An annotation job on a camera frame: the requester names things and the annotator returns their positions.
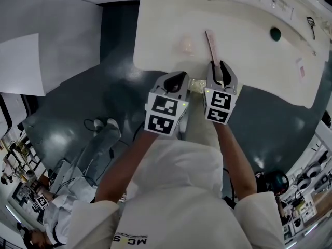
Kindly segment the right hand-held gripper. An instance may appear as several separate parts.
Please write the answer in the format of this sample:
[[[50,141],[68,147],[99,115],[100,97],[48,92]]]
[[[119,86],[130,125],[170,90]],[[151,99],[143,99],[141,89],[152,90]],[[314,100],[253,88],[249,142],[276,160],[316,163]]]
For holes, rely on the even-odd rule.
[[[220,69],[213,61],[208,64],[203,107],[206,120],[226,125],[238,99],[238,78],[226,62],[219,64]],[[224,85],[217,81],[220,70]]]

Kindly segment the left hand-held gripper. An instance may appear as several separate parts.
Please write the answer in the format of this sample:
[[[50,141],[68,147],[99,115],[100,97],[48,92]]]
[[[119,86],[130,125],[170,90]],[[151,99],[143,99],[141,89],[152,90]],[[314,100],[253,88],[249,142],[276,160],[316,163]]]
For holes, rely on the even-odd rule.
[[[145,104],[146,131],[164,136],[173,135],[189,105],[188,83],[189,76],[184,71],[167,73],[157,79]]]

